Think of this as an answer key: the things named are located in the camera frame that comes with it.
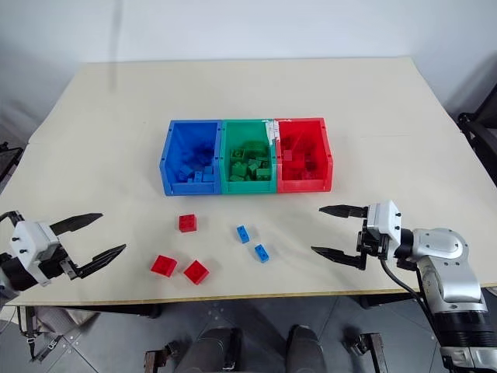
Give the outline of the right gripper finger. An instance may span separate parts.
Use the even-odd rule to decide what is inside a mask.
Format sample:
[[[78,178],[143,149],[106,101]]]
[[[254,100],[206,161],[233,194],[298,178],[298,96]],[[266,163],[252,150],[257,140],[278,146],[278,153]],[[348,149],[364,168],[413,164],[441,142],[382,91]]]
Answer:
[[[358,256],[346,255],[343,251],[325,247],[312,246],[311,249],[320,256],[334,263],[354,267],[358,270],[365,270],[366,256],[360,254]]]
[[[338,218],[354,217],[365,219],[367,217],[367,207],[338,204],[320,207],[318,210],[322,213],[329,214]]]

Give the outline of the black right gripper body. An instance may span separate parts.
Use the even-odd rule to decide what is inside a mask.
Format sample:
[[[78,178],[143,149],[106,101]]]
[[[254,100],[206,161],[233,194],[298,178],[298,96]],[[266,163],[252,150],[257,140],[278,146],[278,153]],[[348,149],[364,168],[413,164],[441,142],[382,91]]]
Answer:
[[[362,258],[374,256],[379,259],[388,258],[389,235],[379,233],[375,228],[369,229],[367,220],[363,220],[361,230],[357,236],[356,251]]]

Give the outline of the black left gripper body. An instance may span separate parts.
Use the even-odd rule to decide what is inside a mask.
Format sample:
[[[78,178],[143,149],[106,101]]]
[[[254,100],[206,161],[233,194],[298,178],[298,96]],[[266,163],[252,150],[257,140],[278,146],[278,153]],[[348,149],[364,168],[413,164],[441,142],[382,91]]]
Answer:
[[[79,277],[78,267],[61,244],[37,254],[36,261],[41,273],[49,280],[62,274],[67,274],[71,280]]]

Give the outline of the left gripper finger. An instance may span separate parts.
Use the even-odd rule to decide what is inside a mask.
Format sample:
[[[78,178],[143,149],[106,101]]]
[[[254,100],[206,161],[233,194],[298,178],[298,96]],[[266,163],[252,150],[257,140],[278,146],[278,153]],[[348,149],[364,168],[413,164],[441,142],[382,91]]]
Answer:
[[[97,256],[92,258],[90,263],[87,263],[83,267],[79,267],[76,271],[78,278],[86,278],[96,271],[101,270],[108,264],[110,264],[114,259],[116,259],[123,250],[127,247],[126,244],[108,249]]]
[[[65,232],[75,232],[87,225],[92,224],[95,220],[101,218],[102,213],[88,213],[72,216],[62,221],[50,225],[50,229],[55,235],[61,235]]]

